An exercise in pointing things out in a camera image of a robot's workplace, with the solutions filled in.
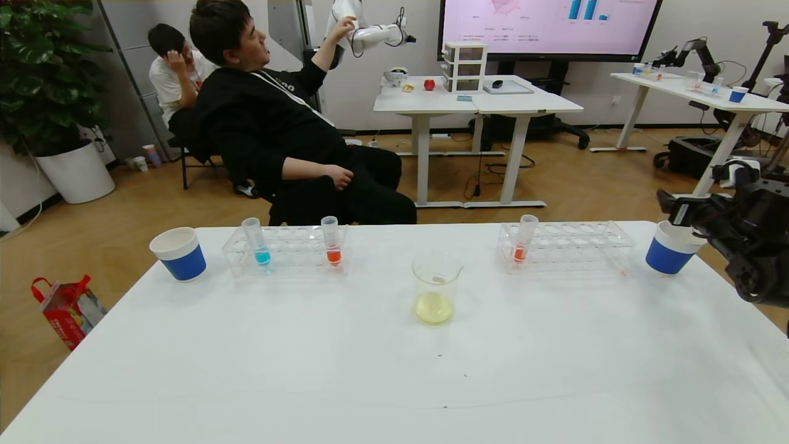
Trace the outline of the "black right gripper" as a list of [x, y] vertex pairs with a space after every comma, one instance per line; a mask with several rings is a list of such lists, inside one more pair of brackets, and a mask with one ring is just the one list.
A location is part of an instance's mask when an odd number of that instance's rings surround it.
[[721, 207], [724, 199], [717, 194], [676, 195], [665, 189], [657, 189], [656, 200], [660, 213], [668, 214], [668, 220], [674, 226], [690, 228], [696, 235], [724, 233]]

